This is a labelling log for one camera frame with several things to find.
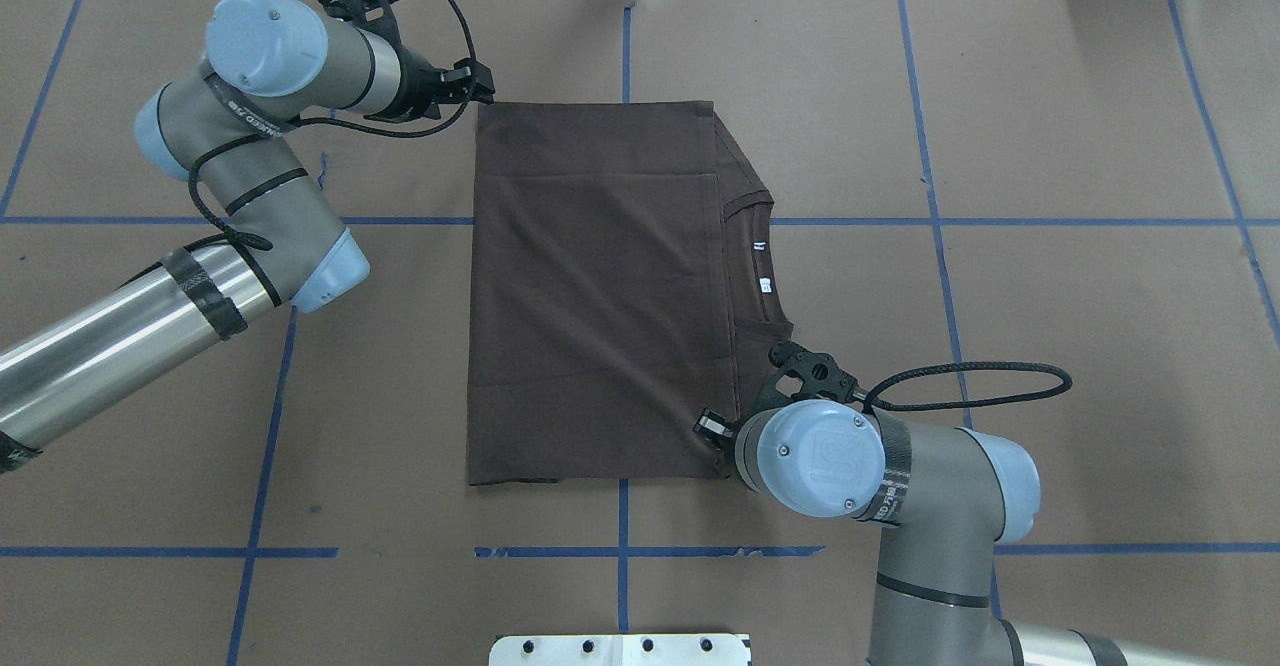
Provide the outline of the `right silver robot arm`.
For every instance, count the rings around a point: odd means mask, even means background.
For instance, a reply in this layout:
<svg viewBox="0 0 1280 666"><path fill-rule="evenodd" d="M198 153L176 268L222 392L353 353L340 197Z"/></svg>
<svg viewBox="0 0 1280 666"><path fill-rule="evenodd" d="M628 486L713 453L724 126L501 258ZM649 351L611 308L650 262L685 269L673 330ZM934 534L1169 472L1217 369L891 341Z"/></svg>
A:
<svg viewBox="0 0 1280 666"><path fill-rule="evenodd" d="M995 613L996 546L1024 538L1041 508L1036 462L1012 441L828 400L736 424L707 410L694 430L749 489L808 517L882 528L869 665L1203 663Z"/></svg>

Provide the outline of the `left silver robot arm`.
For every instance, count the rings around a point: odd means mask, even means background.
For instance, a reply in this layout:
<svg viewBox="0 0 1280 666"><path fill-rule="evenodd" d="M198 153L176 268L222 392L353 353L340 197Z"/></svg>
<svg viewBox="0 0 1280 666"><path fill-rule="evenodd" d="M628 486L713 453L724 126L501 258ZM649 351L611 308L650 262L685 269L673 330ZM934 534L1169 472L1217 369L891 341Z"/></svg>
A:
<svg viewBox="0 0 1280 666"><path fill-rule="evenodd" d="M143 156L212 228L111 293L3 353L3 471L283 304L314 313L370 274L369 259L287 136L337 127L413 140L492 104L476 54L452 67L406 47L398 0L220 0L198 65L134 118Z"/></svg>

